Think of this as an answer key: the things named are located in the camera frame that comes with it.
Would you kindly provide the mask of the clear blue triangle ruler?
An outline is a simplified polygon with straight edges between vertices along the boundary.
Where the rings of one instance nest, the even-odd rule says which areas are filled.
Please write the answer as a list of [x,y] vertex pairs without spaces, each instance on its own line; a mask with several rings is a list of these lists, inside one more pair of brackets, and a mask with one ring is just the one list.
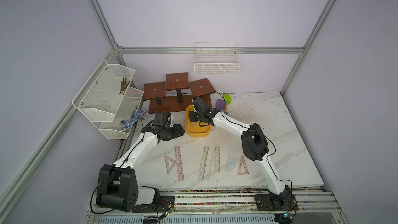
[[201,127],[199,121],[197,121],[197,122],[189,122],[188,130],[189,130],[190,133],[194,133],[194,134],[204,133],[204,132],[206,132],[206,127]]

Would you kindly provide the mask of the yellow plastic storage box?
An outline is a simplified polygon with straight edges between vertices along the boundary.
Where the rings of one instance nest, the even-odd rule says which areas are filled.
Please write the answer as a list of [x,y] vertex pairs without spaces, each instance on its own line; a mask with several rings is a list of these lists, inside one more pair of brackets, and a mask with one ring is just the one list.
[[193,105],[189,105],[186,108],[186,133],[193,138],[203,138],[209,135],[211,131],[211,126],[204,126],[204,124],[199,125],[199,122],[191,122],[189,118],[189,112],[194,110]]

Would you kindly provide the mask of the clear stencil straight ruler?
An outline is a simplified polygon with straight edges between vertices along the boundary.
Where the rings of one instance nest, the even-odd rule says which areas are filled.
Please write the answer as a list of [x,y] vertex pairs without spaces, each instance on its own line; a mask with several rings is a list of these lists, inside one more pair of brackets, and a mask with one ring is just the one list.
[[204,180],[208,151],[209,151],[209,146],[204,146],[202,156],[201,156],[201,161],[200,161],[199,174],[198,174],[198,180],[200,180],[200,181]]

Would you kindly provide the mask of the clear thin straight ruler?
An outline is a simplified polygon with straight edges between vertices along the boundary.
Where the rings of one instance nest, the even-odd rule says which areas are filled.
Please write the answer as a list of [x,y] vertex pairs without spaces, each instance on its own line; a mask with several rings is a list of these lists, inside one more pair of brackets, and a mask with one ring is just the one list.
[[217,144],[215,144],[214,147],[213,147],[213,149],[212,149],[212,153],[211,153],[211,157],[210,157],[210,162],[209,162],[208,170],[207,170],[207,174],[206,174],[206,179],[209,179],[209,177],[210,177],[211,168],[212,168],[212,164],[213,164],[213,161],[214,161],[214,156],[215,156],[216,148],[217,148]]

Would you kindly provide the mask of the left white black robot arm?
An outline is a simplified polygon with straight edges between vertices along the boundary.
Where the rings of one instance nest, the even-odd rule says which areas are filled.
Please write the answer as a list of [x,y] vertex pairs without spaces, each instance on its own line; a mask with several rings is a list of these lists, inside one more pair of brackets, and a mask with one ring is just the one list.
[[170,141],[185,133],[181,124],[173,124],[170,112],[158,112],[141,130],[137,141],[116,162],[102,166],[98,186],[93,192],[97,206],[132,212],[136,207],[160,205],[159,189],[138,184],[135,169],[160,141]]

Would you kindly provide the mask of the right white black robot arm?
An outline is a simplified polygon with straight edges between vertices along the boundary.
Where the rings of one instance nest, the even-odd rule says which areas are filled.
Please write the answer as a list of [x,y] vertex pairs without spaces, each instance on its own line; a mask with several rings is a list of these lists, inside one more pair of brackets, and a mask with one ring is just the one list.
[[291,188],[282,180],[271,161],[268,149],[268,139],[257,123],[246,124],[225,116],[217,108],[210,108],[200,97],[193,100],[194,110],[189,113],[190,120],[203,122],[222,128],[241,140],[245,157],[254,161],[266,179],[270,201],[276,209],[295,207]]

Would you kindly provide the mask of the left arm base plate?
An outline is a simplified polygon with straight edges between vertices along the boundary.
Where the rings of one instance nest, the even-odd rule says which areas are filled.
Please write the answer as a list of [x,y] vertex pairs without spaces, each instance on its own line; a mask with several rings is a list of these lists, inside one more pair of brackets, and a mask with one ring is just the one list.
[[174,196],[156,197],[150,204],[142,204],[133,207],[133,213],[165,213],[175,204]]

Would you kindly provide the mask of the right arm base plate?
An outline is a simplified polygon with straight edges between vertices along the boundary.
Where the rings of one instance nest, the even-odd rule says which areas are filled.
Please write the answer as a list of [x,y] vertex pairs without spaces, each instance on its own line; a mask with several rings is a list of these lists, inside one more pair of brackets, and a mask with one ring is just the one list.
[[299,209],[295,195],[279,197],[274,195],[255,195],[258,211],[297,211]]

